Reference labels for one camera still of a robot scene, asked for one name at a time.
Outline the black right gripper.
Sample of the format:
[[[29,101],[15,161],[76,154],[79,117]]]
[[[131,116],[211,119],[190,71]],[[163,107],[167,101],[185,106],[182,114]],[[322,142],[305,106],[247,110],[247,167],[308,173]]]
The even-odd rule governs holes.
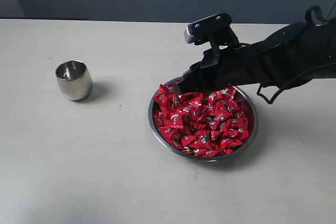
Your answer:
[[[177,94],[209,92],[227,86],[256,84],[265,81],[265,70],[255,44],[221,49],[218,55],[208,49],[191,73],[173,85]]]

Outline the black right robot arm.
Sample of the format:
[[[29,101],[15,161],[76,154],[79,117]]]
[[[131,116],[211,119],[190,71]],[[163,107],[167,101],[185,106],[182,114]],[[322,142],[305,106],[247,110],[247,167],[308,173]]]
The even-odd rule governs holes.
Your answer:
[[[335,77],[335,18],[324,18],[318,5],[306,11],[303,22],[253,44],[240,42],[231,23],[228,14],[220,13],[187,26],[187,43],[211,47],[174,86],[177,93],[256,83],[288,90],[313,79]]]

